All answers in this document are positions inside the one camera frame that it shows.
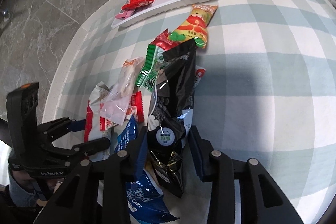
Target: blue and white snack package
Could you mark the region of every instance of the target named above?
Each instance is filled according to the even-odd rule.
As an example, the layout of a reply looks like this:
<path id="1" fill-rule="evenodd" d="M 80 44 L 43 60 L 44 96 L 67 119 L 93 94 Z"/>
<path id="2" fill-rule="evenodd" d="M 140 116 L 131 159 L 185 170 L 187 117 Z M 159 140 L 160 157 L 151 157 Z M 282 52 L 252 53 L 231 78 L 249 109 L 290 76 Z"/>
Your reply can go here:
<path id="1" fill-rule="evenodd" d="M 115 153 L 126 148 L 129 141 L 138 136 L 137 122 L 134 116 L 118 136 Z M 144 168 L 137 182 L 126 182 L 128 209 L 140 224 L 159 224 L 171 222 L 178 218 L 169 213 L 163 202 L 163 192 L 150 173 Z"/>

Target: gray sleeve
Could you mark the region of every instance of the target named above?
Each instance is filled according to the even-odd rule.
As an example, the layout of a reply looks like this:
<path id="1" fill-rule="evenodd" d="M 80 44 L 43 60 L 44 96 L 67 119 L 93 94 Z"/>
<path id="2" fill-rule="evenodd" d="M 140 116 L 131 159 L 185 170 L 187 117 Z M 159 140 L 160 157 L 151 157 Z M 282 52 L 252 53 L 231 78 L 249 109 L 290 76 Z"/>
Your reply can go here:
<path id="1" fill-rule="evenodd" d="M 35 207 L 36 201 L 38 200 L 38 195 L 34 190 L 33 193 L 28 193 L 26 190 L 21 188 L 20 185 L 15 181 L 9 172 L 9 194 L 18 207 Z"/>

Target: gold snack package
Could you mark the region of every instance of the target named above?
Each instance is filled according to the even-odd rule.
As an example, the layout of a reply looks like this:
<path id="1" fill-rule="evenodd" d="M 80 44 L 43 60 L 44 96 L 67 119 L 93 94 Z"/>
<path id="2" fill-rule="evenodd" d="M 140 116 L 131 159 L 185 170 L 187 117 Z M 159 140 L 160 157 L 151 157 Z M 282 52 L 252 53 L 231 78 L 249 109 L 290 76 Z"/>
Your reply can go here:
<path id="1" fill-rule="evenodd" d="M 168 36 L 168 39 L 182 43 L 195 38 L 196 45 L 205 48 L 208 41 L 207 26 L 216 10 L 217 6 L 194 4 L 191 14 Z"/>

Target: checkered tablecloth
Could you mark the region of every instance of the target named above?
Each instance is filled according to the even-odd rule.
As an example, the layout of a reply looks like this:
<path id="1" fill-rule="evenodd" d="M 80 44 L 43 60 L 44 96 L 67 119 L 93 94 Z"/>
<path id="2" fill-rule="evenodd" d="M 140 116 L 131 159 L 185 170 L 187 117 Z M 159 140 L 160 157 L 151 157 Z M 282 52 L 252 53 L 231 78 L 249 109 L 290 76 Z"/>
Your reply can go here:
<path id="1" fill-rule="evenodd" d="M 336 192 L 336 11 L 328 0 L 209 4 L 218 10 L 207 47 L 198 50 L 197 65 L 207 72 L 196 89 L 193 124 L 230 157 L 259 159 L 304 222 L 315 223 Z M 113 85 L 125 59 L 146 56 L 147 45 L 191 11 L 112 30 L 121 5 L 92 25 L 66 78 L 58 117 L 85 118 L 95 85 Z M 150 94 L 143 95 L 148 108 Z M 211 185 L 198 182 L 188 152 L 185 162 L 185 195 L 166 195 L 166 203 L 181 223 L 203 223 Z M 239 200 L 236 211 L 239 218 Z"/>

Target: round white sticker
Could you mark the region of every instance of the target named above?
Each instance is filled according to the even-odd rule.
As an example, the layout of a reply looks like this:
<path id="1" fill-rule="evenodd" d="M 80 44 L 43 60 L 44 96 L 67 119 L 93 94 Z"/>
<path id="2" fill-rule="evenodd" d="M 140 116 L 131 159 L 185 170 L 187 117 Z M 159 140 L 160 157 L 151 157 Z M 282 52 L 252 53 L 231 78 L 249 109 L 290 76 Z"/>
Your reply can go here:
<path id="1" fill-rule="evenodd" d="M 156 139 L 160 145 L 169 146 L 175 140 L 174 132 L 167 127 L 163 127 L 162 130 L 159 129 L 156 133 Z"/>

